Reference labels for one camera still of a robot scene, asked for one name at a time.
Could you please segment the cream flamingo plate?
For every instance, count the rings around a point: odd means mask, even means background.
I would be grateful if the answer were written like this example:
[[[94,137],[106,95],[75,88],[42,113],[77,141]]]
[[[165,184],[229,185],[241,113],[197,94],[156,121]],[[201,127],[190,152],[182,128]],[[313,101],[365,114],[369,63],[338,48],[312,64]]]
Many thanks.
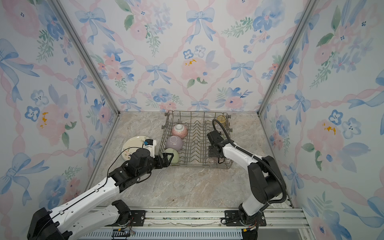
[[[131,159],[131,154],[133,154],[139,148],[144,146],[144,142],[149,139],[147,136],[136,136],[128,139],[122,146],[121,158],[124,161],[129,161]]]

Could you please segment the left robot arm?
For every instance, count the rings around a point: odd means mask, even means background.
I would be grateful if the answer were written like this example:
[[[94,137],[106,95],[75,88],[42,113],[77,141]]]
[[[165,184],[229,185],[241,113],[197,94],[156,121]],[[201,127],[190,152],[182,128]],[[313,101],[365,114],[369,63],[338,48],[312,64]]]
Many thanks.
[[[127,226],[134,216],[128,205],[116,200],[102,210],[92,210],[100,203],[117,196],[129,187],[141,183],[141,177],[155,169],[167,168],[173,153],[151,156],[146,148],[135,148],[130,160],[124,162],[93,188],[71,201],[47,210],[41,208],[32,217],[29,240],[76,240],[104,226]]]

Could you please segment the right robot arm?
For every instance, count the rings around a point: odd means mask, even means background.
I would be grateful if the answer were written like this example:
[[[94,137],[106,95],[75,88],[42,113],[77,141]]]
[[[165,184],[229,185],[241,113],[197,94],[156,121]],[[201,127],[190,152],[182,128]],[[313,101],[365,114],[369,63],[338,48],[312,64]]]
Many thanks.
[[[240,204],[236,220],[245,226],[254,225],[270,205],[287,200],[287,187],[273,157],[254,155],[234,141],[224,139],[217,130],[208,133],[207,137],[210,157],[230,159],[248,171],[251,193]]]

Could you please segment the green ceramic bowl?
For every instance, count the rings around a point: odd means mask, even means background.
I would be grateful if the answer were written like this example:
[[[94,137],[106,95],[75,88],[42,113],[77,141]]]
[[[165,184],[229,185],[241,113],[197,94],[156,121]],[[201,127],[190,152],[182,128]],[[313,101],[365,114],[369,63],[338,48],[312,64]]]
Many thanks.
[[[164,154],[166,156],[166,160],[170,165],[175,165],[179,163],[180,156],[177,150],[168,148],[164,151]]]

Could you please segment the lilac ceramic bowl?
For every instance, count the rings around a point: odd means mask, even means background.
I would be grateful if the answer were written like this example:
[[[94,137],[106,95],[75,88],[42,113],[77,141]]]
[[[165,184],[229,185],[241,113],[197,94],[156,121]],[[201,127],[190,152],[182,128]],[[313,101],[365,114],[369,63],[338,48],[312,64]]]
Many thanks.
[[[179,136],[170,136],[166,141],[167,149],[174,149],[176,151],[180,151],[183,148],[183,139]]]

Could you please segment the amber glass tumbler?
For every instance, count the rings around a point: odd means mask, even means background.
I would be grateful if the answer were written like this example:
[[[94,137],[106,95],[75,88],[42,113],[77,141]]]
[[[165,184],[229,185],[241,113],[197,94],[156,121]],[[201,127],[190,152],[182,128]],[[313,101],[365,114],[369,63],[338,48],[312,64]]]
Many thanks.
[[[217,120],[224,126],[226,127],[227,125],[227,117],[224,115],[218,116]]]

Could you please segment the pink patterned bowl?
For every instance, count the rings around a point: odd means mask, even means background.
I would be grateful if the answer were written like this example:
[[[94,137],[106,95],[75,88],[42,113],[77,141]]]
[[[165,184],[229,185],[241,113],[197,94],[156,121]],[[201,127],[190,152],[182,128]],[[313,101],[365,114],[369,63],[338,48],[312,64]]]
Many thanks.
[[[188,128],[186,125],[176,124],[172,127],[171,135],[184,139],[188,135]]]

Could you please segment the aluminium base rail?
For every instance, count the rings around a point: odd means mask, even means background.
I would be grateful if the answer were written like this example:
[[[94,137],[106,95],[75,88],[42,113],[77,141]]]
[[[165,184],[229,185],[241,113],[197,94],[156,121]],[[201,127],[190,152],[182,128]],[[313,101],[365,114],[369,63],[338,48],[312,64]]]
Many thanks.
[[[132,225],[103,227],[84,240],[313,240],[301,209],[267,209],[243,225],[237,209],[133,208]]]

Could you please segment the aluminium right corner post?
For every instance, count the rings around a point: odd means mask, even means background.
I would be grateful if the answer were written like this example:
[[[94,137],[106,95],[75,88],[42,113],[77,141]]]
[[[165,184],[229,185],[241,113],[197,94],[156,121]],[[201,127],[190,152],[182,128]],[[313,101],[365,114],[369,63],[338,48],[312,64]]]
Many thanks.
[[[280,77],[283,75],[283,71],[285,70],[286,66],[289,65],[289,62],[291,60],[292,55],[294,54],[294,51],[298,45],[298,41],[300,40],[300,37],[303,35],[303,32],[310,20],[310,18],[313,15],[314,8],[316,7],[318,1],[316,0],[310,0],[308,1],[306,7],[304,8],[303,14],[300,18],[300,21],[294,31],[294,34],[292,35],[292,39],[290,43],[287,45],[287,49],[285,50],[283,54],[283,58],[281,61],[280,66],[277,69],[276,74],[274,75],[269,87],[267,88],[267,92],[263,98],[262,104],[260,105],[257,114],[258,117],[261,117],[263,114],[263,111],[267,108],[267,105],[269,103],[269,99],[271,98],[274,88],[280,81]]]

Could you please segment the aluminium corner post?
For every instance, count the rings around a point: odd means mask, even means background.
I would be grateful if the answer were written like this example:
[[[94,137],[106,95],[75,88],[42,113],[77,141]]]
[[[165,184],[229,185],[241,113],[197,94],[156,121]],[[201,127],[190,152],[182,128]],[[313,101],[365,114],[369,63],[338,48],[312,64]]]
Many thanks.
[[[258,117],[261,117],[263,114],[263,111],[267,108],[267,105],[269,103],[269,99],[271,98],[274,88],[280,81],[280,77],[283,75],[283,71],[285,70],[286,66],[289,65],[289,62],[291,60],[292,55],[294,54],[294,51],[298,45],[298,41],[300,40],[300,37],[303,35],[303,32],[310,20],[310,18],[313,15],[314,8],[316,7],[318,1],[316,0],[310,0],[308,1],[306,7],[304,8],[303,14],[300,18],[300,21],[294,31],[294,34],[292,35],[292,39],[290,43],[287,45],[287,49],[285,50],[283,54],[283,58],[281,61],[280,66],[277,69],[276,74],[274,75],[269,87],[267,88],[267,92],[263,98],[262,104],[260,105],[257,114]]]
[[[120,110],[118,109],[117,105],[115,104],[115,101],[113,100],[111,94],[109,93],[107,86],[104,84],[103,80],[101,79],[96,66],[94,65],[91,56],[89,55],[86,47],[81,41],[81,38],[75,29],[74,25],[72,24],[68,14],[66,13],[63,5],[60,1],[48,1],[50,7],[53,9],[54,13],[57,15],[58,19],[60,20],[60,23],[63,25],[64,29],[68,32],[69,36],[72,38],[72,41],[74,42],[75,48],[79,55],[81,56],[81,59],[84,61],[85,66],[90,71],[92,77],[94,78],[97,86],[99,87],[101,93],[106,98],[107,103],[112,107],[112,110],[115,115],[120,115]]]

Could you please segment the aluminium left corner post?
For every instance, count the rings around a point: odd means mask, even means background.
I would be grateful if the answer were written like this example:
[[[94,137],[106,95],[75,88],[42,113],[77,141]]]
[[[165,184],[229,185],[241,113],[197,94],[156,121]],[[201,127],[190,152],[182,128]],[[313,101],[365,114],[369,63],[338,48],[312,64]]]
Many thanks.
[[[90,71],[92,77],[94,78],[97,86],[99,87],[101,93],[106,98],[107,103],[112,107],[112,110],[115,115],[120,115],[120,110],[118,109],[117,105],[115,104],[115,101],[113,100],[111,94],[109,93],[107,86],[104,84],[103,80],[101,79],[96,66],[94,65],[91,56],[89,55],[86,47],[81,41],[81,38],[75,29],[74,25],[72,24],[68,14],[66,13],[63,5],[60,1],[48,1],[50,7],[53,9],[54,13],[57,15],[58,19],[60,20],[60,23],[63,25],[64,29],[68,32],[69,36],[72,38],[72,41],[74,42],[75,48],[79,55],[81,56],[81,59],[84,61],[85,66]]]

